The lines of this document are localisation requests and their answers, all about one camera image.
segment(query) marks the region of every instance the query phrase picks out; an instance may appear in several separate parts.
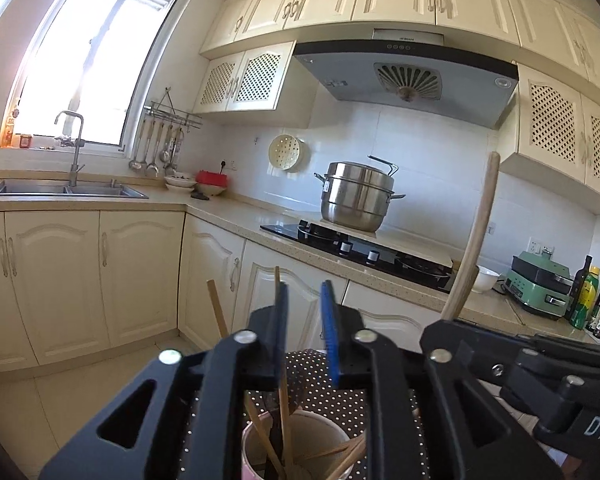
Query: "bolt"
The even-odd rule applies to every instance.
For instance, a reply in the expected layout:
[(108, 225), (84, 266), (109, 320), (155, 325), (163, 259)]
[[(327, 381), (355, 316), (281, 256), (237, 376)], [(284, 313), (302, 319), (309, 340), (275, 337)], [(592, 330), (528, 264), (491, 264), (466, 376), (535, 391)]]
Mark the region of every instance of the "bolt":
[(364, 330), (358, 330), (353, 336), (353, 339), (360, 343), (372, 343), (373, 341), (378, 339), (378, 334), (375, 333), (373, 330), (368, 330), (365, 328)]
[(160, 359), (162, 364), (174, 365), (177, 362), (180, 362), (180, 359), (182, 359), (182, 354), (177, 350), (163, 350), (158, 355), (158, 359)]
[(258, 335), (251, 330), (240, 330), (240, 332), (234, 335), (234, 340), (243, 345), (253, 343), (257, 338)]
[(567, 375), (566, 379), (567, 382), (573, 384), (573, 386), (582, 386), (584, 384), (584, 379), (577, 375)]
[(431, 354), (429, 354), (429, 359), (435, 361), (437, 363), (448, 363), (451, 361), (453, 356), (449, 350), (445, 350), (444, 348), (436, 348)]

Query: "window frame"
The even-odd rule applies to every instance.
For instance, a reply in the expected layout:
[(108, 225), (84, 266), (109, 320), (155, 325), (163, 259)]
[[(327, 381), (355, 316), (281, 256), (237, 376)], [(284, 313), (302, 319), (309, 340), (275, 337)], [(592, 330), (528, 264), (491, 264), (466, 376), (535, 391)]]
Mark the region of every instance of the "window frame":
[[(27, 47), (27, 50), (22, 58), (22, 62), (20, 63), (20, 67), (11, 87), (9, 100), (4, 112), (4, 118), (2, 120), (2, 128), (0, 130), (0, 147), (3, 147), (2, 139), (5, 135), (5, 126), (7, 118), (10, 116), (11, 112), (15, 108), (17, 108), (18, 102), (22, 95), (22, 90), (27, 80), (27, 76), (29, 75), (31, 63), (34, 60), (38, 49), (42, 45), (47, 31), (51, 27), (53, 21), (55, 20), (56, 16), (58, 15), (58, 12), (64, 5), (65, 1), (66, 0), (53, 1), (52, 5), (49, 7), (48, 11), (45, 13), (42, 21), (40, 22), (40, 25), (36, 29), (36, 32), (33, 35), (31, 42), (29, 43), (29, 46)], [(138, 74), (138, 79), (136, 81), (135, 88), (131, 94), (131, 99), (122, 127), (120, 143), (106, 144), (103, 142), (94, 142), (87, 140), (85, 141), (84, 147), (80, 150), (81, 153), (113, 156), (117, 158), (130, 157), (134, 135), (136, 133), (136, 130), (138, 129), (140, 117), (142, 115), (142, 107), (144, 106), (144, 101), (147, 98), (152, 79), (154, 78), (154, 74), (158, 67), (158, 63), (160, 62), (160, 58), (162, 57), (164, 49), (166, 48), (166, 45), (169, 42), (171, 34), (173, 33), (178, 23), (178, 20), (180, 19), (189, 1), (190, 0), (174, 1), (174, 3), (171, 5), (171, 9), (167, 13), (167, 16), (165, 17), (164, 21), (162, 22), (162, 25), (158, 29), (154, 41), (151, 44), (151, 47), (149, 47), (147, 56), (145, 57), (144, 63), (142, 64), (142, 68), (140, 69), (140, 72)], [(36, 148), (51, 147), (54, 145), (54, 138), (53, 136), (34, 135), (33, 145)], [(45, 151), (47, 153), (73, 152), (74, 149), (71, 147), (60, 148), (58, 146), (55, 146), (54, 150)]]

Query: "sink basin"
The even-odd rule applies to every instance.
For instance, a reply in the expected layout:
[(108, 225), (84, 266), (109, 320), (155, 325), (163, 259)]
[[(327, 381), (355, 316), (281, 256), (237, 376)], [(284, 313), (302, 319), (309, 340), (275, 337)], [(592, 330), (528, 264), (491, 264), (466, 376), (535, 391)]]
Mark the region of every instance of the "sink basin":
[(71, 187), (62, 180), (3, 180), (0, 196), (114, 196), (117, 198), (148, 198), (147, 195), (124, 186), (105, 182), (80, 182)]

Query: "green appliance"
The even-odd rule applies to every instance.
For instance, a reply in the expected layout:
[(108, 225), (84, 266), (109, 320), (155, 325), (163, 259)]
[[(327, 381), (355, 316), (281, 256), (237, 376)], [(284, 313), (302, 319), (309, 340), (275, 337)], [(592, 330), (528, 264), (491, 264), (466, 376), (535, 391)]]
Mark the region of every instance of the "green appliance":
[(532, 314), (561, 318), (571, 301), (573, 280), (569, 269), (551, 261), (551, 255), (523, 251), (513, 257), (504, 288)]

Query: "floor tile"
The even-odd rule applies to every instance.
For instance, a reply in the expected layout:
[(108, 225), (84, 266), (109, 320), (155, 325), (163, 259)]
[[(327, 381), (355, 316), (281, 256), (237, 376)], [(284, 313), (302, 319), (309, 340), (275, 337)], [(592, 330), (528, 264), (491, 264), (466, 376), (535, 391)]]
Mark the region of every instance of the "floor tile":
[(157, 346), (36, 378), (49, 426), (60, 446), (98, 413), (146, 364)]
[(0, 442), (32, 478), (58, 451), (33, 379), (0, 384)]
[(160, 350), (168, 350), (173, 348), (174, 350), (178, 350), (184, 355), (194, 354), (200, 351), (191, 343), (189, 343), (189, 341), (180, 336), (167, 339), (166, 341), (160, 341), (156, 343), (156, 345)]

